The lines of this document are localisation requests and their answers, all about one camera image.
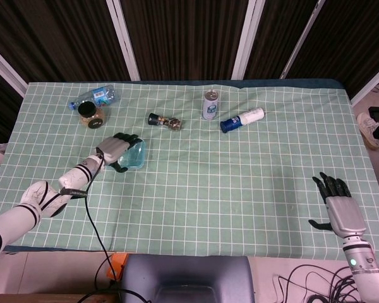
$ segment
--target jar lid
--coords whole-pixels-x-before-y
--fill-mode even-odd
[[[86,101],[79,105],[77,109],[78,113],[84,118],[90,118],[95,115],[97,109],[93,102]]]

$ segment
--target shoe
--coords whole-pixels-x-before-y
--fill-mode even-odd
[[[373,132],[376,128],[378,128],[379,123],[373,120],[367,113],[362,112],[356,118],[359,126],[359,130],[361,131],[362,137],[367,144],[369,144],[369,148],[377,149],[379,148],[379,140],[375,139],[373,136]]]

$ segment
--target white robotic arm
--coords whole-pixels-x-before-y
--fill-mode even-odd
[[[361,300],[379,303],[379,267],[369,242],[362,240],[366,226],[359,206],[351,197],[347,184],[320,173],[324,183],[316,177],[320,194],[326,204],[330,223],[309,220],[316,229],[333,231],[344,240],[342,250],[346,255]]]
[[[87,196],[80,189],[92,182],[105,165],[114,167],[118,172],[127,171],[120,167],[118,158],[133,145],[140,142],[137,135],[118,133],[106,138],[81,164],[59,178],[60,192],[47,181],[32,184],[21,197],[21,203],[0,215],[0,252],[6,245],[18,240],[33,229],[42,217],[50,218],[59,214],[73,197]]]

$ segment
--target grid pattern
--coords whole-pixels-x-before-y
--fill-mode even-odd
[[[104,138],[125,132],[146,141],[145,166],[106,168],[88,201],[109,250],[344,259],[340,239],[308,224],[328,220],[311,180],[324,171],[348,183],[379,262],[379,188],[344,90],[115,83],[120,101],[88,129],[66,104],[102,85],[30,84],[0,168],[0,213],[33,182],[56,187]],[[213,121],[201,118],[209,88],[220,92]],[[255,107],[263,120],[220,131],[219,121]],[[181,118],[183,129],[147,125],[151,112]],[[82,200],[15,245],[100,250]]]

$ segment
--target spray can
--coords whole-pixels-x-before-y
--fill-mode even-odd
[[[202,117],[205,120],[212,120],[216,116],[218,101],[218,92],[216,92],[215,90],[209,90],[205,92],[202,109]]]
[[[264,110],[261,107],[257,107],[256,109],[249,110],[248,112],[243,112],[242,114],[229,120],[222,121],[220,123],[220,129],[224,133],[227,133],[228,131],[232,131],[233,129],[239,128],[240,126],[247,125],[263,118]]]

